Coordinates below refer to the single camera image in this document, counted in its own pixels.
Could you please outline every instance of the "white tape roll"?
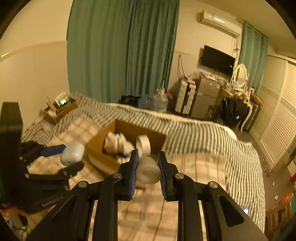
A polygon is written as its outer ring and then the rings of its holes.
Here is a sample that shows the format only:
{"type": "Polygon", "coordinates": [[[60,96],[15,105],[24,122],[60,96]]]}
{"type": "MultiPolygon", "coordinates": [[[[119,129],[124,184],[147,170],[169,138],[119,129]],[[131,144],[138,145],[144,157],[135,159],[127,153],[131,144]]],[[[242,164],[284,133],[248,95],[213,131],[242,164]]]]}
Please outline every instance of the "white tape roll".
{"type": "Polygon", "coordinates": [[[147,135],[138,136],[136,140],[136,146],[139,152],[139,158],[150,155],[150,141],[147,135]]]}

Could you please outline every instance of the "ceiling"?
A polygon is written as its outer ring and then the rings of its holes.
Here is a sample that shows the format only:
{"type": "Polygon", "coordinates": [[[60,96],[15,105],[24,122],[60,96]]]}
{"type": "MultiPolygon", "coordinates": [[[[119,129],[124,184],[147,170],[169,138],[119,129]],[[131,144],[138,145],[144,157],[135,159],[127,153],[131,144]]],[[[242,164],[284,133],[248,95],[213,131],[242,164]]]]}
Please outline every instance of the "ceiling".
{"type": "Polygon", "coordinates": [[[269,38],[278,54],[296,57],[296,39],[284,20],[265,0],[197,0],[247,21],[269,38]]]}

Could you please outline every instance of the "plastic bottle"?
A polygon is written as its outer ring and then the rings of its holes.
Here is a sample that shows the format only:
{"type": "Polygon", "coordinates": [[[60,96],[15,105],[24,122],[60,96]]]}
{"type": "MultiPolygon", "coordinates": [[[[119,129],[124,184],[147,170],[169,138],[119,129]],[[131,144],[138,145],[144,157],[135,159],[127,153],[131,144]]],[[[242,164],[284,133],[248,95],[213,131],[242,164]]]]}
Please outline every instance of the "plastic bottle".
{"type": "Polygon", "coordinates": [[[153,105],[153,96],[143,95],[138,102],[138,108],[150,110],[153,105]]]}
{"type": "Polygon", "coordinates": [[[168,97],[165,94],[164,82],[160,89],[157,89],[157,94],[153,96],[153,110],[157,112],[166,112],[168,106],[168,97]]]}
{"type": "Polygon", "coordinates": [[[137,181],[144,184],[157,183],[161,178],[161,171],[157,163],[149,156],[144,156],[139,160],[136,170],[137,181]]]}

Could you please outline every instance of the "metal screw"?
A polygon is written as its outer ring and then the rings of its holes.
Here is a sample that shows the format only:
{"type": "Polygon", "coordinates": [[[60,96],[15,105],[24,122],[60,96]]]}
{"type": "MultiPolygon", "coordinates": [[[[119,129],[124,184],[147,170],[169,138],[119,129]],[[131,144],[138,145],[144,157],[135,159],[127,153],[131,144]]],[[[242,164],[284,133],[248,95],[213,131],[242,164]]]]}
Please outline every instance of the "metal screw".
{"type": "Polygon", "coordinates": [[[175,178],[177,178],[177,179],[183,179],[184,178],[184,175],[182,173],[177,173],[175,175],[175,178]]]}
{"type": "Polygon", "coordinates": [[[114,173],[112,176],[113,176],[115,179],[119,179],[119,178],[122,177],[121,173],[119,173],[119,172],[114,173]]]}
{"type": "Polygon", "coordinates": [[[216,182],[210,182],[210,187],[211,188],[217,188],[218,187],[218,183],[216,183],[216,182]]]}
{"type": "Polygon", "coordinates": [[[78,186],[80,188],[85,188],[87,186],[87,182],[86,181],[81,181],[81,182],[78,183],[78,186]]]}

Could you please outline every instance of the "white wall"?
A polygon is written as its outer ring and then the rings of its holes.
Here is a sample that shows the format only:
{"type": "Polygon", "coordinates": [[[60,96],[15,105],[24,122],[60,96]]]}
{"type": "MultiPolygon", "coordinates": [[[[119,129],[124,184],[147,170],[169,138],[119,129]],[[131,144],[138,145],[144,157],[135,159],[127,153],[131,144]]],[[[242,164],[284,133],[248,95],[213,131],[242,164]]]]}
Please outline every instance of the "white wall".
{"type": "MultiPolygon", "coordinates": [[[[182,56],[183,68],[186,76],[192,74],[194,71],[199,71],[198,67],[200,66],[198,66],[198,61],[204,45],[208,45],[235,57],[235,52],[233,52],[234,40],[232,36],[200,23],[201,12],[203,10],[241,26],[234,16],[220,9],[197,1],[181,0],[175,52],[168,89],[171,89],[178,81],[177,66],[180,54],[182,56]]],[[[239,49],[241,48],[241,41],[242,39],[240,36],[237,41],[239,49]]]]}
{"type": "Polygon", "coordinates": [[[24,129],[38,117],[51,100],[69,93],[67,42],[27,47],[0,59],[0,105],[19,102],[24,129]]]}
{"type": "Polygon", "coordinates": [[[39,43],[65,41],[73,0],[31,0],[0,39],[0,56],[39,43]]]}

